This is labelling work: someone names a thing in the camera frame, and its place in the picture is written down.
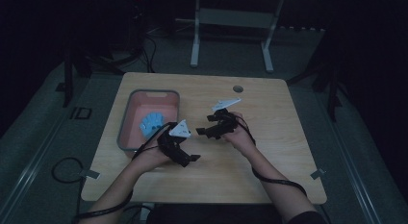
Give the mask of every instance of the metal frame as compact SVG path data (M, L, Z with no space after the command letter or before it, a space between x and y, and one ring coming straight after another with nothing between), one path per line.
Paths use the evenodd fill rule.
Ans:
M282 10L283 3L284 0L279 1L275 13L263 13L200 8L200 0L195 0L194 41L192 43L190 66L198 67L198 55L200 51L200 24L217 24L268 29L268 36L261 42L261 49L264 56L266 71L273 72L269 46L273 33L276 29L276 24Z

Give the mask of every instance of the floor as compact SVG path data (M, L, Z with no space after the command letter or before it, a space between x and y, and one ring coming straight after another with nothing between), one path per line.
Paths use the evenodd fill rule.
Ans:
M266 73L259 37L262 33L203 28L199 63L190 68L192 26L181 23L179 32L167 36L160 28L148 34L144 48L157 73L261 77L288 80L305 69L323 32L279 29L269 48L274 72ZM120 67L146 71L140 58ZM56 182L52 167L66 157L78 158L90 167L93 154L120 84L98 67L89 79L75 77L74 98L63 108L64 95L55 87L64 80L63 66L53 70L25 112L1 139L0 222L67 223L76 212L78 185ZM406 223L408 208L381 160L364 122L341 93L337 122L325 110L327 93L311 89L313 76L290 92L328 197L317 209L331 223ZM75 107L92 108L89 120L70 119ZM63 166L65 176L75 179L78 166ZM90 206L81 202L81 211ZM129 212L120 223L128 223Z

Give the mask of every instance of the dark background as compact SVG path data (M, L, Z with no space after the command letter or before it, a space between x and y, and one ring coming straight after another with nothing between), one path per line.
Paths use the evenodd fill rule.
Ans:
M97 55L134 12L132 0L0 0L0 136L63 61L75 37ZM203 0L223 8L270 11L277 0ZM193 19L194 0L143 0L145 13L171 31ZM316 60L341 54L341 80L408 200L408 0L286 0L278 25L324 29L330 45Z

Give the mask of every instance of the human arm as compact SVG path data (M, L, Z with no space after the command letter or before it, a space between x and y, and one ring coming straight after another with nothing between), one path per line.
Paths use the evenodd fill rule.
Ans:
M116 177L114 182L102 194L102 196L92 205L89 212L96 212L112 208L123 201L132 192L135 183L139 177L157 166L168 162L169 158L165 156L159 148L152 148L141 152L137 158L132 160ZM80 221L81 224L90 223L117 223L123 209L117 212L111 212L102 216L86 218Z
M233 112L242 122L242 115ZM233 133L227 133L223 137L246 157L252 168L265 178L274 180L288 180L280 173L253 143L247 131L238 126ZM315 212L315 208L309 199L297 187L281 184L272 184L261 181L270 201L280 212L286 222L304 212Z

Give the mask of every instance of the forearm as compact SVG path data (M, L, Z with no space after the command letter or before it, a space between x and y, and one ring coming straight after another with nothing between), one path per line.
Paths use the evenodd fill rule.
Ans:
M277 180L288 180L256 148L246 156L251 166L263 177ZM270 201L281 213L285 221L298 214L315 211L309 199L297 188L280 184L261 182Z
M142 172L138 170L133 163L127 165L104 194L93 204L89 209L89 212L101 211L121 204L132 192L133 187L141 174ZM117 223L122 212L123 209L102 216L82 219L80 223Z

